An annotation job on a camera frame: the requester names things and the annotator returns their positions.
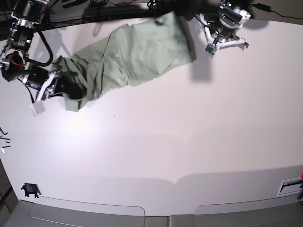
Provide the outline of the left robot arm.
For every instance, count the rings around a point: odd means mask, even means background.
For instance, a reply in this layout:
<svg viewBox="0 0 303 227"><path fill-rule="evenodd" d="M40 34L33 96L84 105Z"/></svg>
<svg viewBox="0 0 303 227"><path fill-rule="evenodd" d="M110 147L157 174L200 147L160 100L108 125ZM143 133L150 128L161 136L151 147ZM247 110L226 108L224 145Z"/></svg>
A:
<svg viewBox="0 0 303 227"><path fill-rule="evenodd" d="M249 21L251 14L244 5L236 0L220 1L216 13L200 13L196 19L200 22L207 39L204 51L214 56L219 49L241 46L248 48L244 38L238 37L236 32Z"/></svg>

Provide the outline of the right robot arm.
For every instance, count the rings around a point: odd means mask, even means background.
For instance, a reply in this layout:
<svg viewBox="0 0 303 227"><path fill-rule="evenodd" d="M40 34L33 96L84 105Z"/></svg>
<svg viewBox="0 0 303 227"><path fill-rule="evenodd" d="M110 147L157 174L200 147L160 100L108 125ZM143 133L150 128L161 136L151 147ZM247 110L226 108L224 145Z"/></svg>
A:
<svg viewBox="0 0 303 227"><path fill-rule="evenodd" d="M0 69L3 78L7 81L19 80L27 89L37 91L32 103L54 96L67 95L70 99L80 99L84 96L84 89L73 82L62 71L52 64L53 52L45 36L39 28L45 12L50 8L47 0L18 0L12 6L12 23L6 45L0 56ZM46 50L49 60L39 62L29 58L34 33L38 33Z"/></svg>

